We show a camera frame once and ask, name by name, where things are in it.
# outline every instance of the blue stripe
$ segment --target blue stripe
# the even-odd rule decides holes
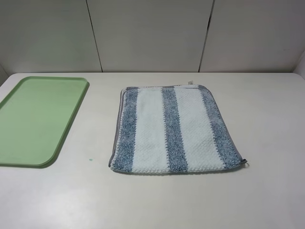
[[[116,171],[132,171],[137,122],[137,97],[137,89],[130,89],[125,92],[126,100],[124,104],[119,145],[117,148],[117,157],[112,166],[112,169]]]
[[[170,172],[187,172],[177,99],[174,88],[163,88],[163,112],[166,131],[166,149]]]
[[[229,169],[239,166],[241,159],[235,150],[211,92],[201,85],[199,90],[211,122],[217,151],[224,162],[224,168]]]

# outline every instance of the green tray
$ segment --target green tray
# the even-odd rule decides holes
[[[88,87],[84,78],[22,79],[0,103],[0,166],[51,165]]]

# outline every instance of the white table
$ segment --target white table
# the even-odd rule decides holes
[[[0,167],[2,229],[303,229],[305,80],[293,73],[19,73],[90,83],[57,161]],[[206,86],[249,165],[234,172],[132,176],[111,171],[120,91]]]

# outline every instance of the towel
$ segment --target towel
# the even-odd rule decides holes
[[[113,171],[193,173],[231,169],[245,162],[204,86],[122,90],[109,161]]]

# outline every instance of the washcloth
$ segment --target washcloth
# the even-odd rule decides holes
[[[201,85],[121,92],[109,167],[124,173],[206,172],[240,166],[211,92]]]

